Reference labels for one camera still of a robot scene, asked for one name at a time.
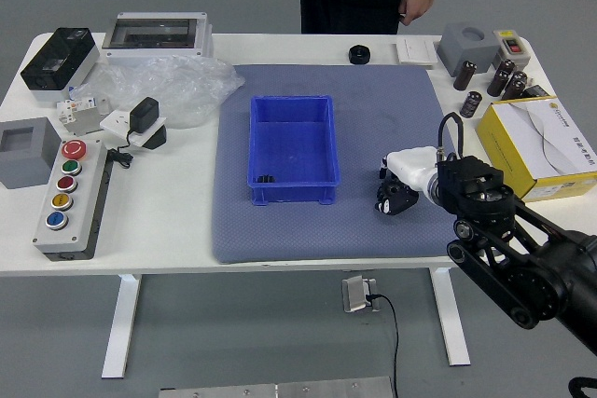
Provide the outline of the person's left hand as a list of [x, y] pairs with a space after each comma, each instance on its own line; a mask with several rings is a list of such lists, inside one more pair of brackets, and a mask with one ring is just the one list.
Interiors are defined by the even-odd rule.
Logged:
[[408, 26], [423, 16], [434, 4], [435, 0], [400, 0], [398, 13], [401, 24]]

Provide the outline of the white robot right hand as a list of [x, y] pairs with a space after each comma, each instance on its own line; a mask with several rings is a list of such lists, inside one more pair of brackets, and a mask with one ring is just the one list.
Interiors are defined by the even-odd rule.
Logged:
[[438, 205], [437, 150], [433, 146], [403, 149], [382, 159], [382, 181], [375, 208], [386, 215], [397, 215], [413, 206], [421, 194]]

